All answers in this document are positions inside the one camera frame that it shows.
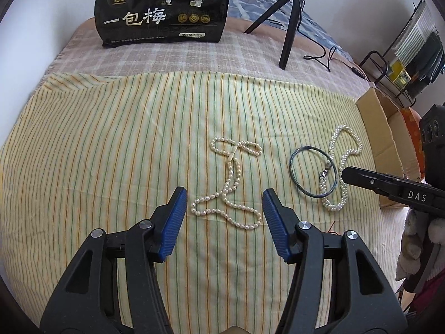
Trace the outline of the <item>white fuzzy gloved hand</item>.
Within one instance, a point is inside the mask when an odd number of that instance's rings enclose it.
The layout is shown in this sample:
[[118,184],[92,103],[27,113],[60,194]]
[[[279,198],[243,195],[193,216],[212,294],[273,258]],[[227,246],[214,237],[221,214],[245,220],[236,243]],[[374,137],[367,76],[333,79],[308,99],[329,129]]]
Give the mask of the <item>white fuzzy gloved hand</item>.
[[422,235],[427,235],[433,244],[438,244],[440,247],[426,281],[430,281],[444,270],[444,219],[433,219],[426,227],[427,221],[423,213],[409,209],[401,239],[401,250],[397,258],[396,281],[405,279],[410,274],[416,274],[421,268]]

